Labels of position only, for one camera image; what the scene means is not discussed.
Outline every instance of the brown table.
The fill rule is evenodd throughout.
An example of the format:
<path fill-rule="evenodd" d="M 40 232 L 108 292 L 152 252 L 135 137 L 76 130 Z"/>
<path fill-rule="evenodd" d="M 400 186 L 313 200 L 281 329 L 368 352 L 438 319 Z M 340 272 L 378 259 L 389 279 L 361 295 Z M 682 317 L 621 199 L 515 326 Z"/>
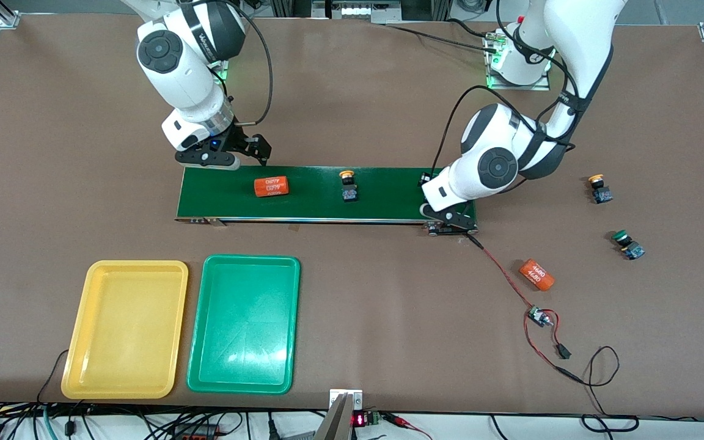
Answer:
<path fill-rule="evenodd" d="M 260 20 L 274 59 L 273 108 L 258 129 L 272 164 L 422 167 L 480 53 L 350 21 Z M 532 353 L 523 304 L 460 237 L 417 227 L 173 221 L 182 168 L 160 122 L 170 111 L 140 71 L 136 16 L 26 16 L 0 35 L 0 401 L 33 399 L 66 348 L 84 274 L 101 259 L 179 259 L 190 285 L 176 387 L 165 404 L 321 408 L 360 387 L 386 409 L 584 413 L 583 387 Z M 446 23 L 423 31 L 474 39 Z M 484 24 L 483 28 L 492 28 Z M 241 119 L 266 95 L 249 36 L 229 89 Z M 561 313 L 564 361 L 581 373 L 599 345 L 621 357 L 598 391 L 609 412 L 704 416 L 704 44 L 694 27 L 618 27 L 614 61 L 559 171 L 477 203 L 478 238 L 515 270 L 533 257 Z M 506 92 L 534 115 L 554 92 Z M 441 164 L 475 109 L 458 111 Z M 615 200 L 597 206 L 602 172 Z M 623 259 L 626 228 L 648 254 Z M 279 397 L 201 395 L 184 384 L 201 263 L 209 254 L 302 262 L 294 384 Z M 548 331 L 534 339 L 553 359 Z M 612 359 L 599 364 L 609 374 Z M 58 378 L 47 399 L 62 399 Z"/>

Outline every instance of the orange cylinder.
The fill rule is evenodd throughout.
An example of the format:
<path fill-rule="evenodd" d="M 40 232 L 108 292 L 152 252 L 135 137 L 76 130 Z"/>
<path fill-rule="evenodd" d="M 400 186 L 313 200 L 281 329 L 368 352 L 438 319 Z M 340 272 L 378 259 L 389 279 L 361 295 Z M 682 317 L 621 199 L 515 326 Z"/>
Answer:
<path fill-rule="evenodd" d="M 254 179 L 254 194 L 257 197 L 281 196 L 289 194 L 290 186 L 287 184 L 287 177 L 265 177 Z"/>
<path fill-rule="evenodd" d="M 546 292 L 553 285 L 553 282 L 556 282 L 556 279 L 548 271 L 531 258 L 520 266 L 519 272 L 542 292 Z"/>

